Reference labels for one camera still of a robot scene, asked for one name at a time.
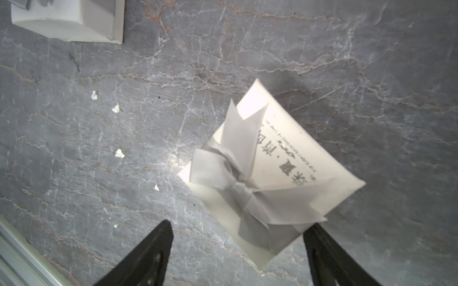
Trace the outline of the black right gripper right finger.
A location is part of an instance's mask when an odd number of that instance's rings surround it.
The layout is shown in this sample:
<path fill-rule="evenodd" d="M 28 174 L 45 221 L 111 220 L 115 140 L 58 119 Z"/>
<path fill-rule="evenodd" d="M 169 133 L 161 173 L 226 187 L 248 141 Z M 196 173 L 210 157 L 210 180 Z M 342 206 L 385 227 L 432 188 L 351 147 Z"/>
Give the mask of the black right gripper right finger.
<path fill-rule="evenodd" d="M 380 286 L 319 224 L 303 233 L 315 286 Z"/>

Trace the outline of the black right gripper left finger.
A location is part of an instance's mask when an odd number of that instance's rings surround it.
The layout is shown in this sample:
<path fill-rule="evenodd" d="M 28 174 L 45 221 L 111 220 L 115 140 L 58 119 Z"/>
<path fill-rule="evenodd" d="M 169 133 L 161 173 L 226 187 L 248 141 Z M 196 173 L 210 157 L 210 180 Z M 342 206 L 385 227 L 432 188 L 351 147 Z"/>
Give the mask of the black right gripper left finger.
<path fill-rule="evenodd" d="M 174 239 L 170 221 L 163 220 L 97 286 L 162 286 Z"/>

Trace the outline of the white jewelry box lid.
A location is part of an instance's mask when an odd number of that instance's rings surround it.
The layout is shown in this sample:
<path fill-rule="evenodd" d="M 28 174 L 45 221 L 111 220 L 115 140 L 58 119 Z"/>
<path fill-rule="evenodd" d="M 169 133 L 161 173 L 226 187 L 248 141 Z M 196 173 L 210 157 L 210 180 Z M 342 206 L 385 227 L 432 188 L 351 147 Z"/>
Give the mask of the white jewelry box lid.
<path fill-rule="evenodd" d="M 179 177 L 258 269 L 365 185 L 259 80 Z"/>

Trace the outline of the white jewelry box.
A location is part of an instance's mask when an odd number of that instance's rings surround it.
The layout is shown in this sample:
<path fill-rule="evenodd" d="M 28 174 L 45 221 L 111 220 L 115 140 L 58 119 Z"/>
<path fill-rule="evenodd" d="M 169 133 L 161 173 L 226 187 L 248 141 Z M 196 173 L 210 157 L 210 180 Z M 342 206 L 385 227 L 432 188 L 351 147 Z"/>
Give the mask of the white jewelry box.
<path fill-rule="evenodd" d="M 123 43 L 125 1 L 10 1 L 11 22 L 66 42 Z"/>

